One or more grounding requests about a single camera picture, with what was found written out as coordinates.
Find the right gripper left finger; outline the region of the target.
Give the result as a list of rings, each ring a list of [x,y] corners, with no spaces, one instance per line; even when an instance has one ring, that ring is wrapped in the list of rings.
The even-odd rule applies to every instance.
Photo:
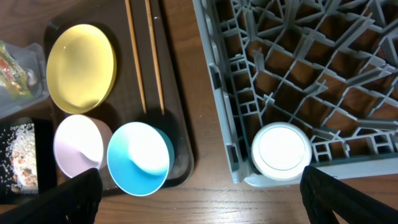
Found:
[[[102,192],[100,173],[91,168],[1,214],[1,223],[94,223]]]

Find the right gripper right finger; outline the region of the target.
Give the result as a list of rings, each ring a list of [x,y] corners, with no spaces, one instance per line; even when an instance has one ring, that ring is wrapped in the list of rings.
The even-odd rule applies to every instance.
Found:
[[[303,205],[311,223],[397,223],[397,210],[350,187],[342,181],[306,166],[300,181]]]

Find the green yellow snack wrapper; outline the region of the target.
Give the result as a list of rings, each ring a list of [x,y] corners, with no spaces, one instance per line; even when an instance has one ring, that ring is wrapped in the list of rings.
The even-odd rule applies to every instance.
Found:
[[[11,57],[4,42],[1,42],[1,83],[14,99],[32,96],[27,72]]]

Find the white cup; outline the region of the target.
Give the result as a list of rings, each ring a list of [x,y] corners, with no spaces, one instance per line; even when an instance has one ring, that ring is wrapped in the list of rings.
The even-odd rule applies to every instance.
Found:
[[[275,122],[256,133],[251,143],[251,159],[262,175],[276,181],[288,181],[301,176],[310,165],[312,147],[300,128]]]

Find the pink bowl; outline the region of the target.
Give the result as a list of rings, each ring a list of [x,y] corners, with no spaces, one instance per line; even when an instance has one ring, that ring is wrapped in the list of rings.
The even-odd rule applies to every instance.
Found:
[[[108,144],[113,135],[109,126],[95,118],[74,114],[58,126],[53,153],[60,170],[69,178],[107,166]]]

